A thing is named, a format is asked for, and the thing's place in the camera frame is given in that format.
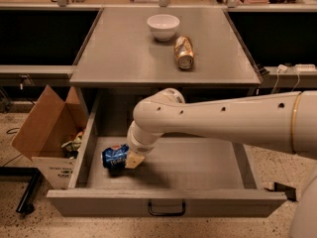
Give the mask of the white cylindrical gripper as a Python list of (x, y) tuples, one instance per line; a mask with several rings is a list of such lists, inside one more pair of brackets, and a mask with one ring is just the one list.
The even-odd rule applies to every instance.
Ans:
[(135, 169), (155, 147), (153, 144), (142, 144), (132, 134), (127, 135), (127, 144), (131, 151), (126, 158), (126, 169)]

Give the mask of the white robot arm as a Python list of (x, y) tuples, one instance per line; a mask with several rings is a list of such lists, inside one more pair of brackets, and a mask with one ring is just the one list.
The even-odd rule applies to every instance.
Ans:
[(187, 103), (173, 88), (140, 101), (127, 133), (136, 168), (165, 133), (185, 133), (317, 158), (317, 92)]

